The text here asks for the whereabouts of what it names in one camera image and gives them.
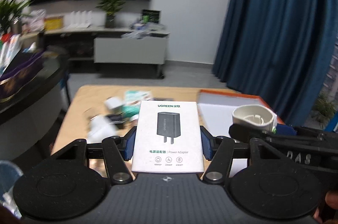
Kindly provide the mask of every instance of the wooden table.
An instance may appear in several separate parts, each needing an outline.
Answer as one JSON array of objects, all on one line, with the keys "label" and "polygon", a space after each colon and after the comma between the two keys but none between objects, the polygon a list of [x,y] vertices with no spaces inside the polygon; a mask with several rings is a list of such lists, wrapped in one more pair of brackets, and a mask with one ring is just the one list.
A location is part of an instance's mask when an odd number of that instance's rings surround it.
[{"label": "wooden table", "polygon": [[[73,140],[78,138],[86,138],[89,131],[89,121],[86,119],[84,112],[90,108],[101,114],[108,114],[108,110],[104,106],[104,101],[113,96],[124,98],[125,91],[140,90],[151,91],[153,97],[157,98],[173,98],[175,101],[197,101],[200,88],[179,88],[179,87],[153,87],[153,86],[98,86],[86,85],[81,87],[70,105],[65,119],[60,128],[58,137],[53,148],[55,153]],[[228,89],[212,89],[215,91],[232,92]],[[130,129],[119,130],[118,135],[124,136]],[[131,161],[126,163],[128,168],[131,166]],[[204,165],[207,167],[209,162],[204,160]]]}]

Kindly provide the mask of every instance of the curtain fold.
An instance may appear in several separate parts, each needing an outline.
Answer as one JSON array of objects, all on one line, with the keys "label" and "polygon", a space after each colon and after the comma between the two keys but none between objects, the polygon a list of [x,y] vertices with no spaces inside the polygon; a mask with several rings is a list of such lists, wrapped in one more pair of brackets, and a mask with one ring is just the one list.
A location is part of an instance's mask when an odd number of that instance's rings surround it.
[{"label": "curtain fold", "polygon": [[338,29],[338,0],[230,0],[213,73],[302,125],[322,87]]}]

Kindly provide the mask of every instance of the white box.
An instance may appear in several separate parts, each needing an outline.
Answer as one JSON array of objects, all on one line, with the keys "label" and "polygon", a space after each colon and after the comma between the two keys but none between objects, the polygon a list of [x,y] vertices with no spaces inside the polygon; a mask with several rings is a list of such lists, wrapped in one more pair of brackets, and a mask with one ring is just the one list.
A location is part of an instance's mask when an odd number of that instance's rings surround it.
[{"label": "white box", "polygon": [[141,102],[131,170],[204,172],[196,102]]}]

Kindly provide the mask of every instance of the printed power adapter image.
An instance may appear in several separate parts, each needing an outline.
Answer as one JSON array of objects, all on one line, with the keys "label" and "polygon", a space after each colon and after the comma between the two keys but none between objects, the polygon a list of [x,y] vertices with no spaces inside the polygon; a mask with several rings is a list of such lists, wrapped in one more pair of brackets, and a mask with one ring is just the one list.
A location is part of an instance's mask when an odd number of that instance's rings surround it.
[{"label": "printed power adapter image", "polygon": [[167,142],[167,137],[170,137],[171,144],[174,144],[174,138],[181,135],[180,114],[167,112],[158,113],[157,134],[164,136],[164,142]]}]

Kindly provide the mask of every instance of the gray floor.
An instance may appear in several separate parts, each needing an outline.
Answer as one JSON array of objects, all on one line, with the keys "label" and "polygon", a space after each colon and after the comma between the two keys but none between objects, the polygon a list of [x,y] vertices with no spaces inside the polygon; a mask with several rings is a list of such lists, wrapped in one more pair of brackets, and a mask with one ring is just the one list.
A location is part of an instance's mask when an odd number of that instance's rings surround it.
[{"label": "gray floor", "polygon": [[164,79],[156,78],[152,65],[107,64],[95,72],[93,67],[80,67],[71,70],[68,80],[71,97],[83,85],[132,85],[132,86],[172,86],[226,88],[211,73],[212,65],[169,63],[164,66]]}]

